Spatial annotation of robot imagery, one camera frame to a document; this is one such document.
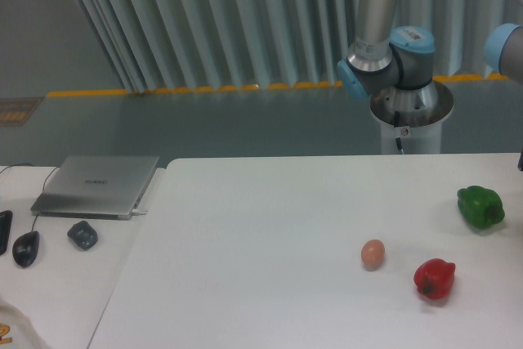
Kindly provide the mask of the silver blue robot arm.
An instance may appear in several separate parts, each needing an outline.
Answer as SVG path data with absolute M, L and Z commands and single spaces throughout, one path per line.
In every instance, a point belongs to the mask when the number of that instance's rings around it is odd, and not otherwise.
M 396 0 L 359 0 L 354 41 L 346 58 L 337 63 L 342 85 L 355 97 L 389 87 L 413 91 L 432 82 L 431 32 L 415 26 L 392 29 L 395 9 Z M 486 39 L 483 53 L 495 73 L 522 84 L 522 25 L 497 27 Z

